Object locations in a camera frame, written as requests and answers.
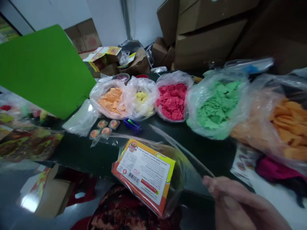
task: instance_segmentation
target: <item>package label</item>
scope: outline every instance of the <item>package label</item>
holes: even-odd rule
[[[131,142],[117,171],[160,205],[171,165]]]

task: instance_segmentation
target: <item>table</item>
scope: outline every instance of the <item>table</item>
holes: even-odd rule
[[[155,73],[148,74],[148,76],[154,81],[159,77],[159,75]],[[93,129],[96,127],[98,121],[99,119],[93,126]],[[55,122],[51,128],[55,130],[62,129],[61,127],[65,122],[66,120],[59,120]],[[185,122],[169,123],[162,120],[157,114],[140,122],[140,124],[143,126],[152,124],[166,132],[193,153],[194,156],[213,172],[215,176],[226,176],[238,180],[230,173],[236,152],[235,141],[231,138],[227,138],[223,141],[210,140],[192,132]],[[115,132],[127,133],[129,131],[130,130],[122,122]],[[49,162],[58,163],[78,171],[90,173],[99,178],[118,182],[111,173],[112,163],[118,158],[118,147],[99,142],[95,147],[90,148],[91,143],[92,141],[89,140],[88,137],[78,137],[77,135],[66,132]],[[207,192],[205,197],[210,198],[210,193]],[[214,203],[208,201],[208,199],[203,199],[203,197],[197,197],[197,199],[195,199],[194,194],[184,192],[180,200],[184,204],[193,206],[193,208],[197,209],[203,209],[204,205],[208,208],[210,207],[208,212],[211,210],[214,214],[211,209],[214,207]]]

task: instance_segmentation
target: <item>hand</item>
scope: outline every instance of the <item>hand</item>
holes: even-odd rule
[[[209,176],[204,176],[203,183],[215,199],[217,230],[291,230],[270,202],[241,183]]]

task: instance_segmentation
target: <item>green folder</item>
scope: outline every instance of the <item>green folder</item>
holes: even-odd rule
[[[61,119],[96,84],[59,25],[1,44],[0,72],[1,86]]]

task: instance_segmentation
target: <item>small bowl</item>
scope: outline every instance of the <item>small bowl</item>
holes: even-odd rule
[[[146,74],[137,75],[136,78],[149,78]]]
[[[126,80],[126,81],[122,81],[121,79],[118,79],[118,77],[119,77],[119,78],[126,77],[127,80]],[[127,85],[128,81],[130,80],[130,75],[127,74],[127,73],[120,73],[120,74],[115,75],[115,76],[112,78],[112,80],[115,80],[115,79],[120,80],[120,81],[123,82],[125,85]]]

